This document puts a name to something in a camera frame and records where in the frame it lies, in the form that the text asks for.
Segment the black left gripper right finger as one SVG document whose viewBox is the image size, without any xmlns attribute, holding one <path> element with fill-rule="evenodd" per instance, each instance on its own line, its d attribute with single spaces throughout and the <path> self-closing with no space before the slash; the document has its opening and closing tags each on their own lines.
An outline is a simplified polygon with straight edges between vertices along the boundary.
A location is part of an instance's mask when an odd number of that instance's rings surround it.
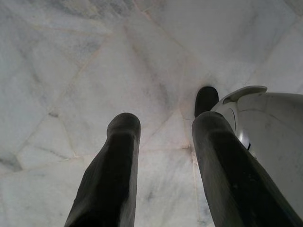
<svg viewBox="0 0 303 227">
<path fill-rule="evenodd" d="M 221 114 L 200 114 L 193 122 L 192 133 L 215 226 L 302 226 L 302 220 Z"/>
</svg>

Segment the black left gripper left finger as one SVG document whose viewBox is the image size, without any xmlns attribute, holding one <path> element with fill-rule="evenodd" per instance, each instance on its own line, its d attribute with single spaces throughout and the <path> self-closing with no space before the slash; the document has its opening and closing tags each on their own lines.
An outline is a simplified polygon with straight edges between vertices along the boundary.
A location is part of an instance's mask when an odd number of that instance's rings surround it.
<svg viewBox="0 0 303 227">
<path fill-rule="evenodd" d="M 109 123 L 106 142 L 83 175 L 65 226 L 134 226 L 140 134 L 132 113 Z"/>
</svg>

